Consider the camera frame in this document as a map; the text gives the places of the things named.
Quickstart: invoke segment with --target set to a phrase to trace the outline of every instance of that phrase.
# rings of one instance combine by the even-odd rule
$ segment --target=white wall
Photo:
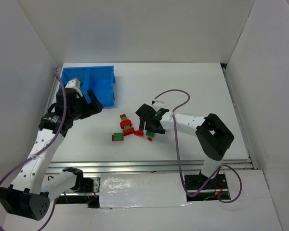
[[[281,225],[289,231],[289,6],[256,0],[227,75]]]
[[[18,0],[59,63],[226,63],[254,0]]]
[[[32,147],[55,67],[16,1],[0,0],[0,178]]]

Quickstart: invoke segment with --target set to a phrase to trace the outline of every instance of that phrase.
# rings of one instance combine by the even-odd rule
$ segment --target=small red block
[[[121,140],[115,140],[115,139],[114,139],[114,135],[111,136],[111,141],[122,141],[122,140],[123,140],[123,139],[121,139]]]
[[[130,135],[130,134],[133,134],[135,132],[135,130],[134,130],[133,127],[131,127],[129,129],[123,130],[122,132],[123,132],[124,136],[127,136],[127,135]]]
[[[126,119],[126,120],[123,120],[123,121],[120,122],[120,127],[122,129],[124,129],[124,127],[126,127],[126,126],[130,126],[131,127],[131,121],[129,119]]]
[[[135,135],[135,136],[142,137],[142,136],[144,136],[144,131],[137,130],[137,131],[135,131],[134,135]]]

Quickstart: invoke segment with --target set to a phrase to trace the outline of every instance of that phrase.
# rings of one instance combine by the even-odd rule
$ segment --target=robotic arm
[[[145,129],[150,132],[165,134],[166,130],[174,130],[172,112],[143,104],[136,112],[145,121]],[[208,178],[221,164],[234,136],[226,125],[215,114],[197,117],[175,114],[177,129],[192,136],[197,136],[203,152],[206,154],[200,174]]]
[[[48,211],[50,203],[66,189],[77,190],[82,184],[83,173],[76,168],[65,168],[51,181],[43,183],[47,168],[59,145],[63,142],[73,121],[84,119],[101,112],[103,106],[96,99],[92,90],[87,90],[91,103],[87,103],[80,91],[80,81],[70,80],[66,89],[66,117],[59,136],[39,156],[34,156],[55,136],[63,116],[63,92],[59,89],[56,103],[42,117],[35,144],[29,154],[34,157],[27,162],[8,188],[0,187],[0,202],[10,214],[41,220]]]

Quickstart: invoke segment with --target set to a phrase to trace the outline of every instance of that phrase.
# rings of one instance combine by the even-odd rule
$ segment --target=green block
[[[148,137],[153,138],[154,135],[155,135],[155,133],[154,133],[154,132],[147,131],[147,132],[145,133],[145,135],[148,136]]]
[[[122,140],[123,139],[123,133],[122,132],[117,132],[114,133],[114,140]]]

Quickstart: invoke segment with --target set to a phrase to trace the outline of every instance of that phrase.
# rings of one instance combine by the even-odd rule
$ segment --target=blue plastic tray
[[[115,105],[113,86],[116,80],[113,66],[66,67],[63,69],[62,81],[64,84],[74,78],[81,81],[80,90],[87,103],[91,103],[87,90],[92,89],[104,107]]]

